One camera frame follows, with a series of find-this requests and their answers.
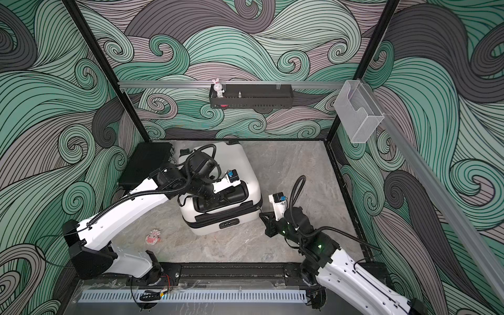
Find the white hard-shell suitcase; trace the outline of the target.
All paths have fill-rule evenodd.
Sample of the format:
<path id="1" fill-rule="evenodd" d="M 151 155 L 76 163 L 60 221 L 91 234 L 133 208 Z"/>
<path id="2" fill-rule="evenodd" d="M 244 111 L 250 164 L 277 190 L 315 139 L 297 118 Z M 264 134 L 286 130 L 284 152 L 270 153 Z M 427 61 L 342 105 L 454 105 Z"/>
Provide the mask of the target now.
<path id="1" fill-rule="evenodd" d="M 188 158 L 190 186 L 177 198 L 183 220 L 197 236 L 258 219 L 262 207 L 259 181 L 237 141 L 180 150 Z"/>

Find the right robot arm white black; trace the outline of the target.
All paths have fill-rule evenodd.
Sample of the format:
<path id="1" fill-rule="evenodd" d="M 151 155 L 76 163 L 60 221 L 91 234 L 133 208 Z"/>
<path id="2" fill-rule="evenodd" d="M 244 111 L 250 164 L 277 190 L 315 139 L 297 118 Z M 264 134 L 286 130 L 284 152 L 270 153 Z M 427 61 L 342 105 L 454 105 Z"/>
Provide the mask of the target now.
<path id="1" fill-rule="evenodd" d="M 351 240 L 354 236 L 333 227 L 312 226 L 302 208 L 295 205 L 306 179 L 302 175 L 296 180 L 289 197 L 281 192 L 271 194 L 273 210 L 259 215 L 268 237 L 283 237 L 304 257 L 304 282 L 335 293 L 362 314 L 427 314 L 422 301 L 408 299 L 378 280 L 327 233 L 337 232 Z"/>

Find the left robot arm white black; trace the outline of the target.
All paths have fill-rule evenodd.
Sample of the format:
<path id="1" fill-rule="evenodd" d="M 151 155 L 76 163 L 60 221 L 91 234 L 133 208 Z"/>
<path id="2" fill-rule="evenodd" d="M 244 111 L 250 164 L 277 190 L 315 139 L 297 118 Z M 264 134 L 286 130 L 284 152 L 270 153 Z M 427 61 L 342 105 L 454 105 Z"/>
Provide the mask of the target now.
<path id="1" fill-rule="evenodd" d="M 130 253 L 116 249 L 112 239 L 124 228 L 171 198 L 191 194 L 207 206 L 217 205 L 220 193 L 240 184 L 235 169 L 223 172 L 215 154 L 202 146 L 181 164 L 171 162 L 152 171 L 139 186 L 98 214 L 62 226 L 70 261 L 77 275 L 91 280 L 103 274 L 121 274 L 148 285 L 158 283 L 163 269 L 151 251 Z"/>

